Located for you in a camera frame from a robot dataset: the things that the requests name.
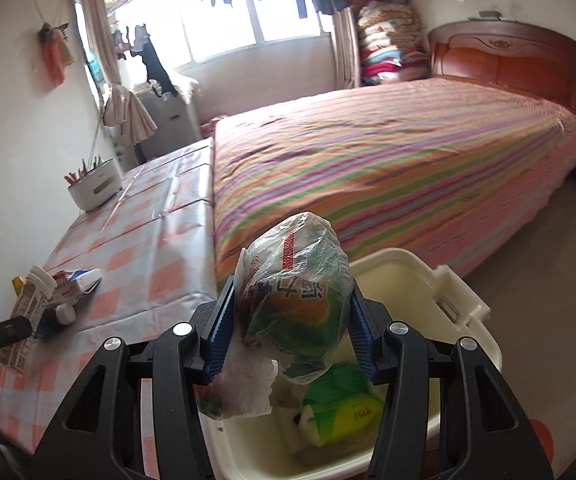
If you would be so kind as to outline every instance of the green package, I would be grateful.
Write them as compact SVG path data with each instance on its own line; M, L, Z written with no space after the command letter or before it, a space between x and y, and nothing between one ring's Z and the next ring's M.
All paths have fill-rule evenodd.
M310 385L299 430L312 445L325 446L365 430L382 411L382 400L370 393L359 367L335 364Z

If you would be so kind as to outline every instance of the pink cloth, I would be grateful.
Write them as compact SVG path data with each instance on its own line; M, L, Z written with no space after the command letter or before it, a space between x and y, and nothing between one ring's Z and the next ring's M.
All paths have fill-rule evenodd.
M373 54L374 52L378 51L380 49L380 47L378 46L374 46L374 47L370 47L370 48L362 48L360 55L361 55L361 59L366 59L370 54Z
M404 63L403 65L395 65L394 63L383 61L381 63L375 63L374 65L369 65L363 69L363 77L371 77L377 75L381 72L399 72L404 68L422 68L428 65L427 60L422 59L418 61L413 61L411 63Z

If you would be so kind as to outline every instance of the stacked blankets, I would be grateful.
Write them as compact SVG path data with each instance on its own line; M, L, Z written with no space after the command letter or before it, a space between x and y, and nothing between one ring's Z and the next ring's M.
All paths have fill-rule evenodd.
M366 85L428 76L421 22L407 0L372 0L359 12L361 75Z

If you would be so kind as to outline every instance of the pink checkered tablecloth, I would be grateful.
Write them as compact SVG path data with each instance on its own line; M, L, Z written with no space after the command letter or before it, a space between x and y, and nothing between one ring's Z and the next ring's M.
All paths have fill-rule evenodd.
M148 340L217 297L212 241L212 139L124 175L124 188L82 214L44 268L101 269L63 333L33 346L24 377L0 366L0 431L32 453L79 372L110 336ZM156 476L149 384L142 391L146 469Z

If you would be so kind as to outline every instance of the white pen holder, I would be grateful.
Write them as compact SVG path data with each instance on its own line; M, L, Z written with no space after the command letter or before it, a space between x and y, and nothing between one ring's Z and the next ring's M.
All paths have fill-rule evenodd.
M80 209L92 211L121 188L122 172L111 158L68 187L68 191Z

